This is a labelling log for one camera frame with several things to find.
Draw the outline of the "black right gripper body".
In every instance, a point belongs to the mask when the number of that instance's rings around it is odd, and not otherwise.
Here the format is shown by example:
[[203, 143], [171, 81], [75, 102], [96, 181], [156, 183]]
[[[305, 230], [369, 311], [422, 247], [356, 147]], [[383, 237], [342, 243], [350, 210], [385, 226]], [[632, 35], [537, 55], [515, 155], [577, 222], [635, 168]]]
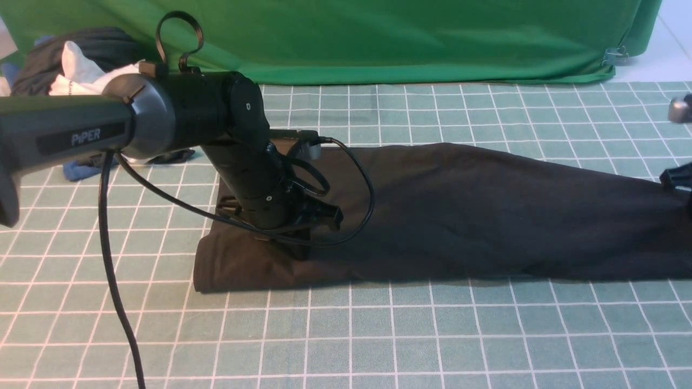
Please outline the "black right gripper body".
[[660, 184], [665, 192], [691, 190], [691, 162], [665, 169], [660, 174]]

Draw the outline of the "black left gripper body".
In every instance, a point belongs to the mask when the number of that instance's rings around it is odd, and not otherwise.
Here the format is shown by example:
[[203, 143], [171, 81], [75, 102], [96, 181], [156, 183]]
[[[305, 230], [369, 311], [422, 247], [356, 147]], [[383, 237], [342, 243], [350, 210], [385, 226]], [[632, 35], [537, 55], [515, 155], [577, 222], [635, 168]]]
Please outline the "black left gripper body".
[[[257, 213], [256, 210], [243, 209], [238, 200], [231, 196], [223, 196], [216, 206], [217, 214], [227, 219], [232, 219], [242, 223], [249, 223], [250, 216]], [[289, 254], [292, 259], [297, 261], [307, 261], [309, 259], [311, 241], [311, 231], [316, 227], [327, 227], [331, 231], [339, 231], [344, 219], [340, 207], [327, 204], [314, 197], [305, 196], [301, 199], [294, 211], [288, 217], [287, 223], [282, 226], [270, 229], [269, 232], [280, 237], [291, 237], [301, 241], [303, 244], [291, 242], [279, 242], [277, 239], [252, 232], [250, 234], [257, 242], [262, 242], [279, 249], [280, 252]]]

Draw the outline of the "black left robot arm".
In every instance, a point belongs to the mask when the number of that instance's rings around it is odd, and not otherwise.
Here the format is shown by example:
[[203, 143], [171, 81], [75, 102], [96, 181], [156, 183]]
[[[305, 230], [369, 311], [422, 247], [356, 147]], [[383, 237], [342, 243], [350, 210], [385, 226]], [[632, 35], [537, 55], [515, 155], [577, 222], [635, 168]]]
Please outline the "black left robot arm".
[[101, 95], [2, 98], [2, 225], [19, 221], [26, 175], [101, 153], [113, 160], [160, 157], [201, 147], [232, 197], [217, 213], [185, 208], [265, 239], [329, 247], [317, 227], [338, 231], [343, 212], [322, 201], [326, 178], [309, 162], [335, 143], [311, 130], [272, 129], [260, 87], [237, 72], [115, 77]]

